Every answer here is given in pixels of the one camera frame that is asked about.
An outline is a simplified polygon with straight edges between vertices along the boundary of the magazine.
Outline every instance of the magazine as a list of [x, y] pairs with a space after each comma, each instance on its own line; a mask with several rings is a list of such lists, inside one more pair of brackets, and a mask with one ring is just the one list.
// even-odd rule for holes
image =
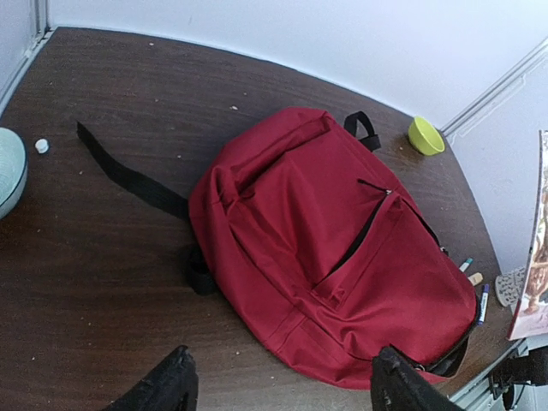
[[533, 244], [525, 287], [517, 302], [509, 339], [548, 333], [548, 132], [539, 131], [540, 169]]

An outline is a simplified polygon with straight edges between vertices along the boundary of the black strap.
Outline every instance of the black strap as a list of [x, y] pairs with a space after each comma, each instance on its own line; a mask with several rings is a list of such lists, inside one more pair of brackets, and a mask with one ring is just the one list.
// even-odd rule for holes
[[455, 351], [451, 352], [451, 354], [447, 355], [435, 366], [427, 369], [427, 371], [446, 378], [455, 376], [468, 349], [468, 340], [469, 338], [466, 338]]
[[187, 284], [197, 295], [210, 295], [217, 291], [215, 280], [198, 245], [193, 244], [183, 250], [182, 272]]
[[172, 216], [189, 221], [187, 199], [151, 177], [118, 163], [80, 122], [78, 122], [78, 137], [86, 145], [99, 167], [113, 182], [131, 194], [135, 194], [147, 204]]
[[375, 134], [375, 129], [369, 120], [369, 117], [363, 111], [357, 111], [354, 114], [344, 119], [344, 129], [351, 133], [354, 137], [358, 132], [358, 122], [366, 128], [367, 136], [359, 139], [359, 142], [363, 144], [370, 152], [374, 152], [380, 148], [380, 140], [378, 135]]
[[[99, 167], [118, 186], [128, 190], [150, 206], [182, 220], [190, 221], [187, 199], [151, 177], [118, 163], [80, 122], [78, 122], [78, 137], [86, 145]], [[200, 247], [194, 245], [190, 252], [183, 253], [183, 263], [185, 278], [196, 294], [209, 295], [215, 292], [217, 286], [207, 268]]]

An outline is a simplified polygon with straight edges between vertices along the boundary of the small bowl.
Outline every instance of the small bowl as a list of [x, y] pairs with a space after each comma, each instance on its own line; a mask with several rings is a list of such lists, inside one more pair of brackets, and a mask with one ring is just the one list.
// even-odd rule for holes
[[0, 128], [0, 219], [17, 204], [27, 182], [27, 152], [19, 136]]
[[445, 143], [439, 132], [427, 120], [415, 117], [409, 126], [411, 146], [425, 156], [433, 156], [445, 150]]

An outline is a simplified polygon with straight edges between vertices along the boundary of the cable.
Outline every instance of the cable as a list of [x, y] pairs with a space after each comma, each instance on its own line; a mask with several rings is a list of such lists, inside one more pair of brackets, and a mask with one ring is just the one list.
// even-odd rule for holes
[[521, 400], [521, 397], [523, 396], [523, 392], [525, 391], [525, 389], [530, 386], [530, 384], [524, 384], [522, 387], [521, 387], [521, 392], [520, 392], [520, 395], [517, 396], [517, 400], [515, 400], [514, 402], [514, 405], [512, 405], [512, 407], [510, 407], [510, 409], [508, 411], [514, 411], [515, 408], [518, 406], [518, 404], [520, 403], [520, 400]]

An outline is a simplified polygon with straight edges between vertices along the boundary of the pen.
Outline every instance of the pen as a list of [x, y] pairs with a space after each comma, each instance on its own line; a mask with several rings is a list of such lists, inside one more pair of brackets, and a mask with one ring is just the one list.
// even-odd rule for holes
[[466, 261], [463, 262], [462, 265], [459, 267], [459, 270], [461, 270], [462, 272], [466, 271], [467, 268], [472, 264], [472, 261], [474, 261], [474, 259], [466, 259]]
[[489, 298], [489, 284], [483, 286], [481, 294], [481, 309], [479, 311], [478, 325], [482, 325], [485, 321], [485, 313], [487, 312], [487, 299]]

